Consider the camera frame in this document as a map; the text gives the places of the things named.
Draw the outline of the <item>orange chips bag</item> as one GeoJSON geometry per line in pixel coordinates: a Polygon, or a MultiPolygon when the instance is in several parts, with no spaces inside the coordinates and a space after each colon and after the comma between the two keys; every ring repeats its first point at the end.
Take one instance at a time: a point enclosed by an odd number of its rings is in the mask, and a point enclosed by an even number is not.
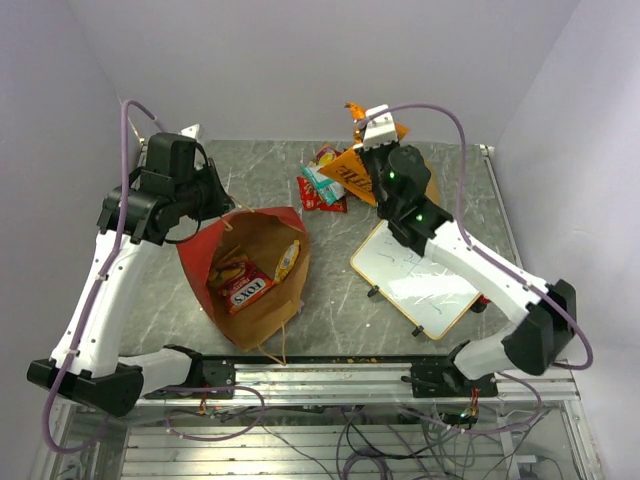
{"type": "MultiPolygon", "coordinates": [[[[347,102],[345,107],[349,109],[353,120],[353,145],[334,161],[322,166],[320,172],[339,182],[346,190],[359,199],[375,206],[376,200],[372,192],[371,180],[359,158],[359,149],[362,147],[360,134],[356,127],[357,121],[365,116],[365,111],[368,109],[352,102],[347,102]]],[[[393,147],[398,146],[399,141],[409,132],[409,129],[404,125],[397,124],[396,122],[395,124],[398,141],[392,143],[393,147]]]]}

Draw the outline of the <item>brown kettle chips bag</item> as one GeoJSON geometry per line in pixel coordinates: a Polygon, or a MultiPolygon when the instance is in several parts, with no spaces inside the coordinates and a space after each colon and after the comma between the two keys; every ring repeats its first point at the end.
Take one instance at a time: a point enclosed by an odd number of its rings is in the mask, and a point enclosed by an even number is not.
{"type": "Polygon", "coordinates": [[[429,182],[425,189],[425,196],[434,204],[440,205],[440,192],[434,174],[430,175],[429,182]]]}

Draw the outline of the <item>orange Fox's candy bag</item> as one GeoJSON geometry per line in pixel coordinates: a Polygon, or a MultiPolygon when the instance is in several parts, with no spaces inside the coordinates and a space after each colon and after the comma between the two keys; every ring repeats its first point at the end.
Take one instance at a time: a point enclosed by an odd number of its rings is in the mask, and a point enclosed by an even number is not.
{"type": "Polygon", "coordinates": [[[324,144],[314,154],[314,156],[307,163],[308,168],[325,166],[343,153],[343,150],[334,148],[330,144],[324,144]]]}

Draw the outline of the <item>teal Fox's candy bag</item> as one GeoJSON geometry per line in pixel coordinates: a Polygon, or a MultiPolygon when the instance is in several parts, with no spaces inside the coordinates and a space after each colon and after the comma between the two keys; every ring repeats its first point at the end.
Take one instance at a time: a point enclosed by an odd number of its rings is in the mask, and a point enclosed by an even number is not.
{"type": "Polygon", "coordinates": [[[320,165],[303,166],[303,176],[327,205],[333,205],[346,195],[346,190],[339,182],[322,174],[320,168],[320,165]]]}

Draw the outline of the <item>red paper bag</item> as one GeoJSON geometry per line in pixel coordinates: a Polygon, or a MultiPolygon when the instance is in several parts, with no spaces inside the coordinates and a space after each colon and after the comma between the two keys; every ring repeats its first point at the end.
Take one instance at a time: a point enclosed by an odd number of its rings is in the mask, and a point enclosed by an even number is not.
{"type": "Polygon", "coordinates": [[[301,310],[310,239],[292,207],[232,212],[177,247],[187,281],[218,330],[244,352],[287,363],[286,345],[267,353],[301,310]]]}

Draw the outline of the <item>red noodle snack bag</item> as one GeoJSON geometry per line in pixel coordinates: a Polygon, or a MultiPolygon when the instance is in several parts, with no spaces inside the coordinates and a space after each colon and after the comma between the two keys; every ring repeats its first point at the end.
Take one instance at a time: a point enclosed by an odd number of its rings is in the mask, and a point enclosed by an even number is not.
{"type": "Polygon", "coordinates": [[[297,184],[301,205],[304,211],[324,211],[334,213],[347,213],[347,200],[345,197],[332,204],[325,202],[312,184],[304,177],[297,177],[297,184]]]}

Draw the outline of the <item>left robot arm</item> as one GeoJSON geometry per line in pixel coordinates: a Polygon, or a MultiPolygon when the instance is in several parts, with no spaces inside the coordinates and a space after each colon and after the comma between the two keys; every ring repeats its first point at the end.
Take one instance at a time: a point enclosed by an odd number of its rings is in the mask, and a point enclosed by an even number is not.
{"type": "Polygon", "coordinates": [[[146,262],[188,217],[197,223],[235,204],[220,183],[196,129],[152,135],[145,163],[104,199],[93,263],[73,317],[49,357],[34,360],[29,382],[114,417],[143,396],[172,388],[192,397],[203,387],[203,357],[166,345],[122,357],[119,344],[146,262]]]}

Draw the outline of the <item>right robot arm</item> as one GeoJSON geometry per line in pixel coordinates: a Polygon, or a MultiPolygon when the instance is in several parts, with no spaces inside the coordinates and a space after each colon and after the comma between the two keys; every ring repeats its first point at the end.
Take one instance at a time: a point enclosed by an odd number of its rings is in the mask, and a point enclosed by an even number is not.
{"type": "Polygon", "coordinates": [[[421,258],[438,263],[493,302],[511,326],[459,344],[443,357],[442,387],[459,396],[477,380],[518,369],[540,376],[574,338],[576,291],[565,280],[551,284],[466,234],[454,217],[426,195],[431,172],[420,151],[392,142],[356,153],[370,176],[380,219],[393,238],[421,258]]]}

